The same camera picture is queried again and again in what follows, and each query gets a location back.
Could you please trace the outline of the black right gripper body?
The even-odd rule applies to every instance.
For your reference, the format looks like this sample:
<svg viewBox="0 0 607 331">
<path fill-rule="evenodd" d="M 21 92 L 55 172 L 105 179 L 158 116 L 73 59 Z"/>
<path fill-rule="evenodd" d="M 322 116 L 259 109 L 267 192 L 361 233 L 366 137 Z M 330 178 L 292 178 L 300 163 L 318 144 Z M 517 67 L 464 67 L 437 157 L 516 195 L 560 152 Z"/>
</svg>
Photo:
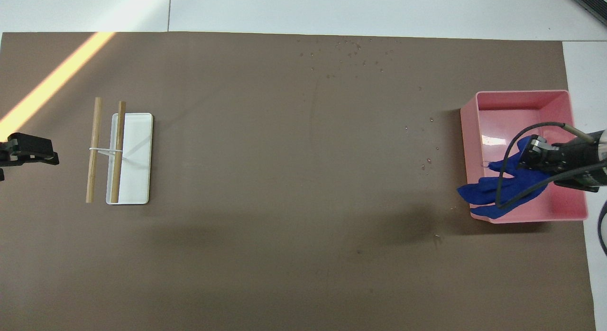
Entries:
<svg viewBox="0 0 607 331">
<path fill-rule="evenodd" d="M 552 146 L 556 147 L 557 151 L 550 155 L 550 172 L 552 174 L 564 173 L 598 163 L 599 133 L 592 132 L 589 135 L 593 138 L 592 144 L 579 137 L 571 139 L 567 143 L 553 143 Z"/>
</svg>

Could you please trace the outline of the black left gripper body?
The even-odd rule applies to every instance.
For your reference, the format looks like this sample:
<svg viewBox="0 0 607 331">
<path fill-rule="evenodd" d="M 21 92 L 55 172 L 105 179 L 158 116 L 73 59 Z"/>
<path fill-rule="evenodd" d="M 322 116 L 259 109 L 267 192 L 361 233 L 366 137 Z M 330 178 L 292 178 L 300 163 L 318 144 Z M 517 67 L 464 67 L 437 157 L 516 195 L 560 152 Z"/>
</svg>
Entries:
<svg viewBox="0 0 607 331">
<path fill-rule="evenodd" d="M 0 143 L 0 166 L 17 166 L 17 158 L 13 159 L 13 140 Z"/>
</svg>

